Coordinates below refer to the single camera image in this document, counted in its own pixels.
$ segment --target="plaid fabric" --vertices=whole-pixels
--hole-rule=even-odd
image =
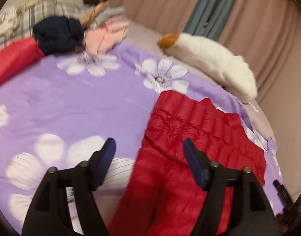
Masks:
[[[32,37],[35,24],[47,17],[77,17],[89,8],[90,6],[78,7],[73,4],[59,3],[54,0],[38,3],[19,16],[20,24],[13,32],[13,35],[0,36],[0,50],[8,46],[12,41]]]

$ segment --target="gray folded garment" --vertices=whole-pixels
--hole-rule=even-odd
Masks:
[[[124,14],[124,12],[125,10],[123,6],[105,9],[96,16],[96,18],[90,25],[90,29],[96,29],[106,20],[110,19],[111,17]]]

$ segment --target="navy blue garment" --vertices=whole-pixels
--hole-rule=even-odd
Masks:
[[[64,16],[48,17],[33,28],[34,38],[45,55],[73,51],[84,39],[79,20]]]

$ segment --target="metal bolt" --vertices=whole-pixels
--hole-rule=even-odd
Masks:
[[[56,167],[51,167],[51,168],[48,169],[48,172],[49,172],[49,173],[54,173],[54,172],[56,172],[56,171],[57,171],[57,168],[56,168]]]
[[[86,160],[84,160],[84,161],[81,161],[81,163],[80,163],[79,165],[80,165],[81,167],[85,168],[85,167],[88,166],[88,164],[89,164],[89,162],[86,161]]]
[[[218,167],[219,167],[219,163],[216,162],[216,161],[212,161],[212,162],[210,163],[210,165],[211,165],[213,168],[218,168]]]
[[[244,167],[243,171],[250,174],[252,172],[252,170],[249,167]]]

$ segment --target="quilted red fabric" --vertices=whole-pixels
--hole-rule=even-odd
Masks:
[[[0,50],[0,85],[44,56],[32,37],[12,42]]]
[[[190,235],[207,194],[195,184],[183,155],[188,137],[211,160],[232,169],[248,166],[264,184],[264,152],[247,138],[238,114],[216,109],[208,98],[197,102],[163,92],[109,225],[111,236]],[[227,228],[232,194],[227,188],[218,233]]]

